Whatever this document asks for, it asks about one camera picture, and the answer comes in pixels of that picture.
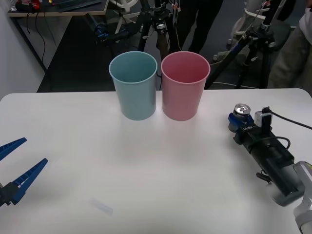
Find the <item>blue cup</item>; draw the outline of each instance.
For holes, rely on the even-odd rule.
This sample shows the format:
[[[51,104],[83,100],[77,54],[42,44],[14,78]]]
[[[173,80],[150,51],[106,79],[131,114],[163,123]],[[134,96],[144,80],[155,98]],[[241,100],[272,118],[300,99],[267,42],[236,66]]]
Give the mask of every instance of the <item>blue cup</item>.
[[[109,64],[122,113],[132,120],[150,117],[156,109],[157,62],[151,55],[130,51]]]

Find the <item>can lid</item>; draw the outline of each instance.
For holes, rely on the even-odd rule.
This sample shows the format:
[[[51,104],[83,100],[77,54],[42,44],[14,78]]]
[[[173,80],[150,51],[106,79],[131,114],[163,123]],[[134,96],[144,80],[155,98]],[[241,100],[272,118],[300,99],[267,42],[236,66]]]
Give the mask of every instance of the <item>can lid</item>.
[[[249,115],[250,114],[250,107],[246,104],[239,103],[235,106],[234,111],[241,115]]]

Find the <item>black pants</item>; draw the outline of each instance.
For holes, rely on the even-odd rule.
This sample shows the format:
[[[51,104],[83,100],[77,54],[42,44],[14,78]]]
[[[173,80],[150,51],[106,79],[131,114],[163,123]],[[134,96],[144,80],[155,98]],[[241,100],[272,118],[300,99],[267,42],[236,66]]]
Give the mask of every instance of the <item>black pants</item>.
[[[175,24],[180,48],[182,48],[196,19],[197,28],[195,29],[189,51],[199,53],[206,42],[209,30],[222,3],[223,0],[180,0],[181,11],[178,14]],[[174,41],[175,43],[173,43],[170,52],[180,51],[176,38],[174,38]]]

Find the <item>plastic cup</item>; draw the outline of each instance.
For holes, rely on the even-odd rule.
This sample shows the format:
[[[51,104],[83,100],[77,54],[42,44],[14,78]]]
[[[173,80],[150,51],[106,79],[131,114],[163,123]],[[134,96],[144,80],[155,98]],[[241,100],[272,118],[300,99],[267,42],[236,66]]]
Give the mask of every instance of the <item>plastic cup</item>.
[[[179,121],[194,117],[210,73],[207,60],[193,52],[175,52],[162,61],[161,71],[164,113]]]
[[[156,109],[157,62],[140,51],[126,52],[109,65],[122,113],[132,120],[150,117]]]

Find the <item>blue clamp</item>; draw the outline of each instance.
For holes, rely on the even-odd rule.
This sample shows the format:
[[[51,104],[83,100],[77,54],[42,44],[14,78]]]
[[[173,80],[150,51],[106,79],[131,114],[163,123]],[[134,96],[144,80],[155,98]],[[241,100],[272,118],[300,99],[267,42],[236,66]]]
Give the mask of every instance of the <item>blue clamp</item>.
[[[251,115],[248,115],[248,117],[245,120],[243,120],[241,118],[236,117],[233,113],[230,113],[228,119],[231,126],[234,128],[235,132],[240,126],[245,124],[252,124],[254,122],[254,119],[252,118]]]
[[[21,138],[1,146],[0,161],[26,141],[26,138]],[[4,203],[7,205],[10,205],[11,203],[16,205],[25,195],[26,190],[34,182],[47,162],[48,160],[44,158],[42,161],[37,163],[34,167],[32,167],[26,173],[22,174],[13,182],[8,183],[4,187],[0,186],[0,206],[2,206]]]

